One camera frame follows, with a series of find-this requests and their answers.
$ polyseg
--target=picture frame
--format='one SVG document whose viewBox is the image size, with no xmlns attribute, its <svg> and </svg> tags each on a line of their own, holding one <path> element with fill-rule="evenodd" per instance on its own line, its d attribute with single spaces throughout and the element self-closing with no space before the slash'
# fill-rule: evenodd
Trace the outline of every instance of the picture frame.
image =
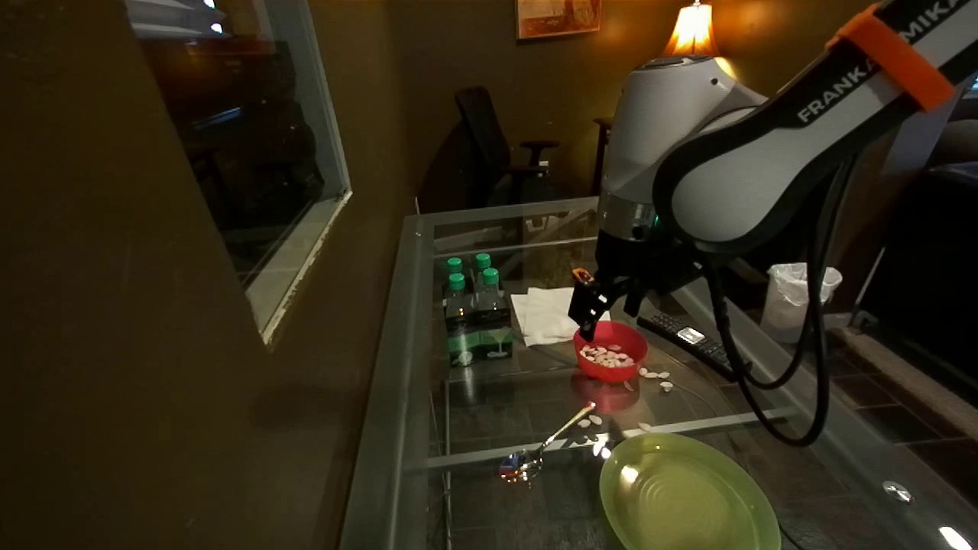
<svg viewBox="0 0 978 550">
<path fill-rule="evenodd" d="M 517 40 L 553 40 L 596 34 L 605 0 L 517 0 Z"/>
</svg>

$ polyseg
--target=lamp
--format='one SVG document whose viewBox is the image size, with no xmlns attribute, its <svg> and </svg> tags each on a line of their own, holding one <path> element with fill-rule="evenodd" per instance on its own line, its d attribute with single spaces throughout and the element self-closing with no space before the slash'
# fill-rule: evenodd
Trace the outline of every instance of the lamp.
<svg viewBox="0 0 978 550">
<path fill-rule="evenodd" d="M 666 55 L 703 58 L 712 55 L 712 6 L 694 0 L 678 9 Z"/>
</svg>

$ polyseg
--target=white container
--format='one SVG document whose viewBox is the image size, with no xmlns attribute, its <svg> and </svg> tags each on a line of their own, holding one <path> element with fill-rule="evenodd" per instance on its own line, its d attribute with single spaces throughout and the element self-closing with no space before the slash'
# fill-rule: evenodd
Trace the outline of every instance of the white container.
<svg viewBox="0 0 978 550">
<path fill-rule="evenodd" d="M 782 345 L 795 345 L 807 312 L 807 263 L 773 263 L 767 269 L 767 296 L 761 327 Z M 822 306 L 831 299 L 844 275 L 825 266 Z"/>
</svg>

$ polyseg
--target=glass tabletop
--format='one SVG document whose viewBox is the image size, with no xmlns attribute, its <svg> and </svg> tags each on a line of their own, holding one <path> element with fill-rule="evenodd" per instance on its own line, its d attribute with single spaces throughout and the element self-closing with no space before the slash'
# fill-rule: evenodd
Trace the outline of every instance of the glass tabletop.
<svg viewBox="0 0 978 550">
<path fill-rule="evenodd" d="M 342 547 L 623 547 L 605 516 L 599 474 L 617 443 L 645 434 L 691 437 L 734 458 L 773 504 L 789 550 L 954 547 L 954 535 L 975 532 L 972 504 L 847 400 L 834 397 L 813 446 L 785 446 L 758 425 L 740 385 L 654 333 L 645 333 L 648 376 L 623 385 L 581 376 L 572 342 L 517 339 L 513 358 L 446 364 L 446 257 L 492 254 L 510 293 L 568 287 L 568 269 L 596 269 L 596 229 L 596 199 L 403 223 Z M 645 309 L 712 333 L 700 281 Z M 789 351 L 740 312 L 734 336 L 761 373 L 789 364 Z M 807 370 L 761 394 L 761 409 L 785 425 L 804 425 L 810 403 Z M 593 409 L 544 446 L 529 483 L 501 480 L 513 455 L 541 449 L 581 406 Z"/>
</svg>

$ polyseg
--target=window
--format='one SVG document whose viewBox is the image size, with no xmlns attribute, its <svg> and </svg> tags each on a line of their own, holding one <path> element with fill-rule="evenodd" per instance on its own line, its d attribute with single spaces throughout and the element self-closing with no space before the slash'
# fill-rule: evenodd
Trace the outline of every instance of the window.
<svg viewBox="0 0 978 550">
<path fill-rule="evenodd" d="M 125 0 L 269 342 L 348 199 L 306 0 Z"/>
</svg>

